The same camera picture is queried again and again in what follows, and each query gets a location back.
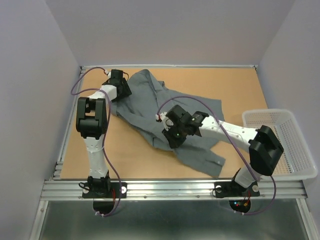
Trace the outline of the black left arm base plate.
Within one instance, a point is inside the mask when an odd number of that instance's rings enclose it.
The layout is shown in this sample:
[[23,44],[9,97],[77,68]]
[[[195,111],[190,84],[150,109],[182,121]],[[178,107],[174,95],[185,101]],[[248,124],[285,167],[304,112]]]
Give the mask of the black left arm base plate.
[[82,198],[84,199],[125,199],[127,197],[127,186],[126,182],[111,182],[110,190],[98,189],[93,190],[89,188],[87,182],[80,182],[78,186],[82,189]]

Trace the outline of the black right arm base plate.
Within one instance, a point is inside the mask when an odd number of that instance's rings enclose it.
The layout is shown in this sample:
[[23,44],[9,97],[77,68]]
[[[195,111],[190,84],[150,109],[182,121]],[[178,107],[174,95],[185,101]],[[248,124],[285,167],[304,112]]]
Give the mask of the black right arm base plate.
[[253,187],[257,182],[252,183],[248,188],[240,186],[234,181],[220,181],[214,184],[212,195],[216,198],[241,198],[241,197],[259,197],[260,191]]

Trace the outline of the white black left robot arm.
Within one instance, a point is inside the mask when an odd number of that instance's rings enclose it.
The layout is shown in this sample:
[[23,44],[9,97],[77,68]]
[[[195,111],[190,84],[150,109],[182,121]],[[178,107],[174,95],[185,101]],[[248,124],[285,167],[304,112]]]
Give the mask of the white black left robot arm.
[[112,186],[104,154],[104,138],[109,126],[107,107],[111,106],[110,101],[118,101],[131,94],[125,77],[120,74],[110,76],[95,93],[77,100],[75,125],[84,139],[90,167],[87,182],[79,184],[83,197],[117,196],[117,187]]

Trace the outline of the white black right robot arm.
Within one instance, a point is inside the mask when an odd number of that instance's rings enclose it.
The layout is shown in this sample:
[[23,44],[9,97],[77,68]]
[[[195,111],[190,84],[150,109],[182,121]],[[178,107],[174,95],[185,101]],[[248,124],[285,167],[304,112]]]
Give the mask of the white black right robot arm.
[[235,173],[230,182],[231,192],[235,195],[242,195],[262,176],[272,176],[284,153],[277,136],[266,125],[260,128],[242,127],[200,111],[190,115],[187,111],[175,113],[170,110],[156,117],[157,121],[163,123],[162,133],[172,148],[180,147],[187,136],[199,136],[230,143],[237,153],[240,150],[247,152],[249,161],[244,163],[245,166]]

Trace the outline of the grey long sleeve shirt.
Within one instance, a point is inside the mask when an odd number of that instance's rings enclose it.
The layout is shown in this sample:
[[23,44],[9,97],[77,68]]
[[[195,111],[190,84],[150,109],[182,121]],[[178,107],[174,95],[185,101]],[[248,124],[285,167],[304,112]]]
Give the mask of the grey long sleeve shirt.
[[209,113],[212,110],[219,120],[224,120],[222,101],[206,97],[188,95],[168,89],[164,81],[157,80],[152,73],[143,69],[131,76],[128,86],[132,94],[112,103],[111,113],[130,124],[154,148],[170,151],[188,167],[217,177],[225,164],[225,159],[211,148],[218,140],[208,137],[188,136],[182,146],[170,148],[162,134],[163,124],[156,121],[159,109],[169,111],[179,105],[190,114],[196,111]]

